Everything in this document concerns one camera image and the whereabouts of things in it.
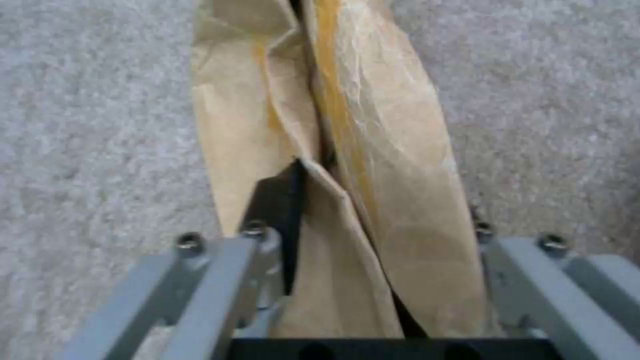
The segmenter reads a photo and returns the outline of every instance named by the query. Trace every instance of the black plastic part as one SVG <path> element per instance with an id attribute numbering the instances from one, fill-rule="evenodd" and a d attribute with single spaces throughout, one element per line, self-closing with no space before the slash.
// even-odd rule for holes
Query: black plastic part
<path id="1" fill-rule="evenodd" d="M 402 327 L 402 332 L 407 339 L 425 339 L 429 338 L 424 329 L 418 324 L 409 310 L 404 306 L 404 302 L 400 300 L 400 297 L 394 290 L 391 291 L 391 295 L 394 299 L 394 307 L 398 315 L 398 321 Z"/>
<path id="2" fill-rule="evenodd" d="M 562 360 L 542 339 L 299 340 L 237 339 L 227 359 Z"/>
<path id="3" fill-rule="evenodd" d="M 262 220 L 282 239 L 282 269 L 285 294 L 290 295 L 296 277 L 300 220 L 305 198 L 305 168 L 300 160 L 274 177 L 260 180 L 244 213 L 239 230 L 251 220 Z"/>

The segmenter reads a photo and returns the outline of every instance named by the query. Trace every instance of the gray metal bar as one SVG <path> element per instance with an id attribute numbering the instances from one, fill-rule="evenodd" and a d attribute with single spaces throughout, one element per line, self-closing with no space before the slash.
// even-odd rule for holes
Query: gray metal bar
<path id="1" fill-rule="evenodd" d="M 67 344 L 58 359 L 128 359 L 138 349 L 166 304 L 180 261 L 172 252 L 144 257 L 113 292 L 109 300 Z"/>
<path id="2" fill-rule="evenodd" d="M 566 359 L 637 359 L 640 345 L 533 241 L 494 241 L 486 250 L 485 263 L 502 321 L 539 327 Z"/>
<path id="3" fill-rule="evenodd" d="M 239 315 L 245 311 L 241 308 L 242 297 L 251 289 L 247 284 L 254 275 L 257 249 L 257 242 L 250 238 L 218 243 L 215 258 L 179 320 L 162 359 L 223 357 Z"/>
<path id="4" fill-rule="evenodd" d="M 616 255 L 595 255 L 575 258 L 565 272 L 640 340 L 640 269 Z"/>

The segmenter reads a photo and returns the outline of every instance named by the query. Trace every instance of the bolt head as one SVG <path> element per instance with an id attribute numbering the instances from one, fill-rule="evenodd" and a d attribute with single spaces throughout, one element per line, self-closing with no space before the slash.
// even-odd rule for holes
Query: bolt head
<path id="1" fill-rule="evenodd" d="M 242 234 L 250 238 L 263 240 L 267 234 L 267 224 L 262 220 L 251 220 L 245 225 Z"/>
<path id="2" fill-rule="evenodd" d="M 178 254 L 185 258 L 192 258 L 204 251 L 204 238 L 200 233 L 184 233 L 175 240 Z"/>

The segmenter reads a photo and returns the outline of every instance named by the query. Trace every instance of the dark opening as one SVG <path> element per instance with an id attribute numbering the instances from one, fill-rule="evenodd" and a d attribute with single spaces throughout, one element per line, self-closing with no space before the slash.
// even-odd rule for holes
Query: dark opening
<path id="1" fill-rule="evenodd" d="M 322 343 L 305 345 L 298 353 L 299 360 L 333 360 L 333 351 Z"/>
<path id="2" fill-rule="evenodd" d="M 449 345 L 444 350 L 445 360 L 482 360 L 480 353 L 471 346 L 463 343 Z"/>

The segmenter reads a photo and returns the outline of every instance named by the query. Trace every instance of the brown paper bag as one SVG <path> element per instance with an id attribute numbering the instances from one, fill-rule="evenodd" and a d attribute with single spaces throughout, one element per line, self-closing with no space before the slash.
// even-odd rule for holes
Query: brown paper bag
<path id="1" fill-rule="evenodd" d="M 309 174 L 287 337 L 480 336 L 486 297 L 435 89 L 377 0 L 202 0 L 192 75 L 223 232 L 256 181 Z"/>

